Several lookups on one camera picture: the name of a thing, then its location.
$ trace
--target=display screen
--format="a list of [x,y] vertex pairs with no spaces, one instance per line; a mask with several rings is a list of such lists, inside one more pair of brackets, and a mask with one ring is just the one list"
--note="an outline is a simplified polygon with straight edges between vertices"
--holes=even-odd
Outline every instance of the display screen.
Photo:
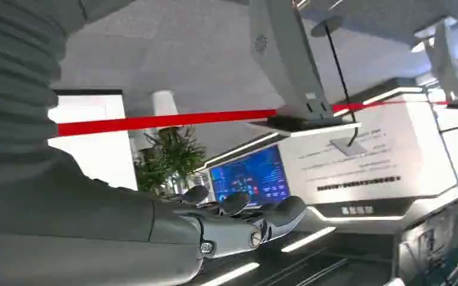
[[279,203],[290,195],[277,146],[214,167],[210,172],[218,201],[233,192],[248,192],[248,206],[261,206]]

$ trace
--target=sign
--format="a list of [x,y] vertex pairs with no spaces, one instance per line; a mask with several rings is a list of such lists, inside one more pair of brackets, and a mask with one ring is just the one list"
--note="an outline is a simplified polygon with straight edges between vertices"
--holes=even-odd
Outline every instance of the sign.
[[435,196],[452,187],[455,178],[432,110],[411,101],[424,101],[422,96],[403,95],[395,100],[407,103],[357,112],[363,125],[355,141],[366,149],[364,154],[346,156],[330,143],[350,138],[351,130],[281,141],[291,195],[307,204],[324,204]]

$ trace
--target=potted plant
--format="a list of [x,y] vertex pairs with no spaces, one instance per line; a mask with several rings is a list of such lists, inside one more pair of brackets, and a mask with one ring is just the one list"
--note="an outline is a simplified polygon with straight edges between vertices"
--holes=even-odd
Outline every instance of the potted plant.
[[169,127],[156,136],[145,136],[152,147],[142,150],[142,159],[135,163],[138,189],[161,193],[173,184],[188,187],[187,177],[203,163],[206,154],[194,127]]

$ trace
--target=white wall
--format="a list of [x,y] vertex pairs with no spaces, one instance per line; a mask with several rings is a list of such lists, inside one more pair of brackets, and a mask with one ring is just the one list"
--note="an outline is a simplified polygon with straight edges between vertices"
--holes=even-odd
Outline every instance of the white wall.
[[[393,101],[426,100],[405,95]],[[437,195],[455,184],[446,152],[427,103],[371,107],[356,113],[362,122],[356,139],[367,152],[347,157],[330,144],[353,131],[288,138],[278,145],[292,195],[307,204]],[[318,191],[318,186],[388,176],[400,181]]]
[[[121,95],[60,96],[48,117],[56,123],[125,118]],[[70,153],[88,177],[110,186],[137,189],[127,131],[50,139],[50,146]]]

